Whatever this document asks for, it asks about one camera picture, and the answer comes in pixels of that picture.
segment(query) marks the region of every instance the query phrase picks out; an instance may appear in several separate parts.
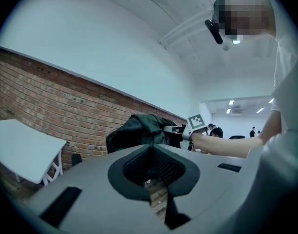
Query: red brick wall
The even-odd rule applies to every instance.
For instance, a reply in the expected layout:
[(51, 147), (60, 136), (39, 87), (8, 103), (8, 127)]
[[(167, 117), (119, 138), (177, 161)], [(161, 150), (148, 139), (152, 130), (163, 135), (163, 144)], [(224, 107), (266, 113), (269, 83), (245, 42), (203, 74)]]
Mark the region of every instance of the red brick wall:
[(131, 114), (154, 114), (185, 123), (113, 90), (0, 49), (0, 120), (16, 118), (65, 139), (65, 170), (71, 166), (73, 153), (83, 159), (106, 155), (106, 136)]

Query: fluorescent light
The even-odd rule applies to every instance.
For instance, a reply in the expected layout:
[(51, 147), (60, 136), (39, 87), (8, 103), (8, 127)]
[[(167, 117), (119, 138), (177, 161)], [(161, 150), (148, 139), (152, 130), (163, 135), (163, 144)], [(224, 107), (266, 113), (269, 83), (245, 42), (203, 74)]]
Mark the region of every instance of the fluorescent light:
[(260, 113), (262, 110), (264, 110), (265, 108), (264, 107), (262, 107), (261, 109), (259, 109), (258, 111), (257, 111), (257, 113)]

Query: white table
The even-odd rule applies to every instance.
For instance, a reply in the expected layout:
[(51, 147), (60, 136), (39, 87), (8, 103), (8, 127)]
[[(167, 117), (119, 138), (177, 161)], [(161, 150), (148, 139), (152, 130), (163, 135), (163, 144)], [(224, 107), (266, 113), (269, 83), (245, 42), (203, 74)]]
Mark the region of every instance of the white table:
[[(16, 119), (0, 120), (0, 162), (19, 177), (44, 185), (62, 175), (61, 149), (65, 140), (34, 130)], [(58, 155), (58, 166), (53, 162)], [(54, 177), (47, 172), (56, 169)]]

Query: white ceiling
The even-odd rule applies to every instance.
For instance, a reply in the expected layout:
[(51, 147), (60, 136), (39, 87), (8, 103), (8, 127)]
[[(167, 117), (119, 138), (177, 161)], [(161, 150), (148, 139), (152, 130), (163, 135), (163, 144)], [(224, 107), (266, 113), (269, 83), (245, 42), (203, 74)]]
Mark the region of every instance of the white ceiling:
[(204, 25), (212, 16), (215, 0), (109, 1), (150, 25), (161, 36), (157, 41), (177, 53), (187, 71), (195, 77), (218, 80), (226, 76), (241, 78), (258, 74), (273, 80), (277, 45), (270, 37), (237, 45), (229, 42), (228, 51), (215, 42)]
[(255, 98), (255, 99), (234, 99), (233, 105), (229, 105), (227, 101), (211, 101), (207, 103), (207, 106), (212, 114), (226, 115), (227, 109), (231, 109), (232, 112), (242, 112), (243, 116), (267, 116), (270, 113), (271, 103), (268, 103), (272, 98)]

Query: floor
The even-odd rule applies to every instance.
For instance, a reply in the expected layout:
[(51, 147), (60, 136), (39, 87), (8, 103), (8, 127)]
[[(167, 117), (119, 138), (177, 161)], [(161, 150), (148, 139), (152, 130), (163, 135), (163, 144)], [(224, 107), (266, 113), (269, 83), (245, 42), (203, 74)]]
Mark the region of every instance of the floor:
[[(1, 163), (0, 182), (11, 198), (23, 204), (26, 204), (29, 198), (43, 187), (41, 184), (34, 184), (25, 179), (18, 183), (15, 174)], [(152, 179), (149, 184), (145, 183), (145, 188), (150, 192), (152, 210), (164, 222), (168, 200), (167, 188), (160, 179)]]

